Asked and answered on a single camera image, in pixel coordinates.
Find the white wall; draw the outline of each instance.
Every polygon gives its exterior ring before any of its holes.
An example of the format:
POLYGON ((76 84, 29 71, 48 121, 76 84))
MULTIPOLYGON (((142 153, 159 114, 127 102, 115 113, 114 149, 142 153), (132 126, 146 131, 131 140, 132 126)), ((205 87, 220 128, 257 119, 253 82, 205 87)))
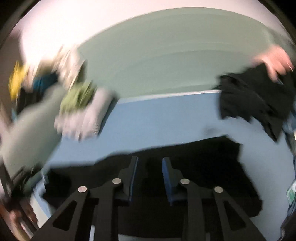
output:
POLYGON ((13 32, 21 32, 25 60, 37 63, 42 57, 53 57, 61 45, 80 45, 129 18, 180 7, 240 13, 287 35, 279 20, 257 0, 41 0, 13 32))

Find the green cloth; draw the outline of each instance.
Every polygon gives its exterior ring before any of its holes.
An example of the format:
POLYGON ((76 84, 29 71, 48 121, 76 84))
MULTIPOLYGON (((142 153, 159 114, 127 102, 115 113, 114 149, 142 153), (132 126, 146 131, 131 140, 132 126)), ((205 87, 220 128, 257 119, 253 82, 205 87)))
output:
POLYGON ((90 82, 73 85, 61 102, 60 114, 85 108, 92 99, 95 90, 96 88, 90 82))

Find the yellow cloth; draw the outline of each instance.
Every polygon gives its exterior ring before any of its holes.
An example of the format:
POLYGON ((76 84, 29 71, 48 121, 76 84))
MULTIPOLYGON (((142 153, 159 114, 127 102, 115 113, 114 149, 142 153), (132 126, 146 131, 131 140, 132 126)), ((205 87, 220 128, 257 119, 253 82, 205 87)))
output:
POLYGON ((18 61, 15 62, 15 68, 9 77, 9 83, 8 83, 8 89, 9 89, 11 100, 16 99, 20 91, 22 82, 27 75, 27 72, 28 72, 27 66, 20 66, 18 61))

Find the human hand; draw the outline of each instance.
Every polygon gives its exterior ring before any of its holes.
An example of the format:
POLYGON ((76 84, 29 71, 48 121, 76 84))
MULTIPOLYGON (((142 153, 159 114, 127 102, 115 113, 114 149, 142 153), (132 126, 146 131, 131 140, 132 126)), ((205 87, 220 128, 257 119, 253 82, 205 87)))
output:
POLYGON ((288 54, 278 45, 269 48, 265 53, 259 54, 253 59, 254 64, 266 65, 267 74, 273 82, 278 81, 278 74, 284 75, 293 71, 294 66, 288 54))

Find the metal bolt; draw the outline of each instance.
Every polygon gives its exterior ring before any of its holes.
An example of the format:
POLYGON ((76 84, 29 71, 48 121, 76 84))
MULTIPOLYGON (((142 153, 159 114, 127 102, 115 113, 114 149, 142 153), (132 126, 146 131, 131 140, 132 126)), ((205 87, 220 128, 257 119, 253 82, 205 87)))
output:
POLYGON ((114 178, 112 180, 112 182, 113 182, 113 184, 119 184, 119 183, 121 183, 121 179, 120 178, 114 178))
POLYGON ((78 192, 86 192, 87 191, 87 187, 86 186, 81 186, 78 188, 78 192))
POLYGON ((222 193, 223 192, 223 188, 222 187, 215 187, 214 190, 217 193, 222 193))
POLYGON ((180 183, 182 183, 182 184, 189 184, 190 183, 190 181, 188 180, 188 179, 186 179, 186 178, 183 178, 183 179, 181 179, 181 181, 180 181, 180 183))

